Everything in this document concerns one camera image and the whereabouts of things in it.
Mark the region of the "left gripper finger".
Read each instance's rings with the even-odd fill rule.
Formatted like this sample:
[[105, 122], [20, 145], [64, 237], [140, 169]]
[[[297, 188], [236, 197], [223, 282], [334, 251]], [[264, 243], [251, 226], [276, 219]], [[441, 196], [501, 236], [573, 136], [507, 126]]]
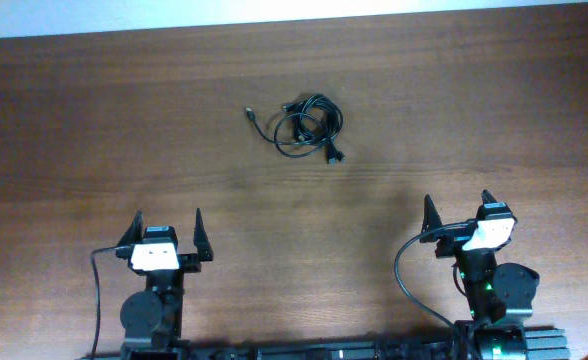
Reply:
[[200, 261], [212, 261], [213, 249], [209, 242], [200, 208], [196, 209], [193, 244], [197, 249]]
[[121, 239], [118, 241], [118, 247], [131, 246], [136, 243], [140, 243], [143, 237], [143, 213], [137, 211], [132, 223], [125, 231]]

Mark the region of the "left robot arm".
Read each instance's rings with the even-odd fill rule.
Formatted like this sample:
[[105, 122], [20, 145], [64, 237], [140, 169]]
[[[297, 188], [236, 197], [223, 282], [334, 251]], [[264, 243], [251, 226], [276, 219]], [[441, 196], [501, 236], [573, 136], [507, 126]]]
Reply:
[[196, 211], [193, 245], [196, 251], [178, 252], [178, 236], [172, 226], [143, 225], [137, 212], [117, 243], [116, 256], [145, 278], [145, 288], [129, 296], [120, 310], [125, 336], [122, 359], [190, 359], [190, 343], [182, 331], [184, 276], [199, 273], [214, 252]]

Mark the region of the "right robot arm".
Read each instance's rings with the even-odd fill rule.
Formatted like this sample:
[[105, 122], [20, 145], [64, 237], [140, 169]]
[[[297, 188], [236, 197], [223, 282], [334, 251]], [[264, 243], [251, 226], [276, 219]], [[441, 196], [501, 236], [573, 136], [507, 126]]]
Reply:
[[476, 215], [445, 224], [430, 196], [424, 197], [421, 243], [436, 245], [435, 257], [455, 260], [455, 282], [464, 293], [471, 320], [459, 322], [461, 351], [482, 359], [526, 359], [523, 323], [533, 315], [540, 275], [517, 263], [500, 264], [496, 253], [511, 241], [517, 218], [489, 191]]

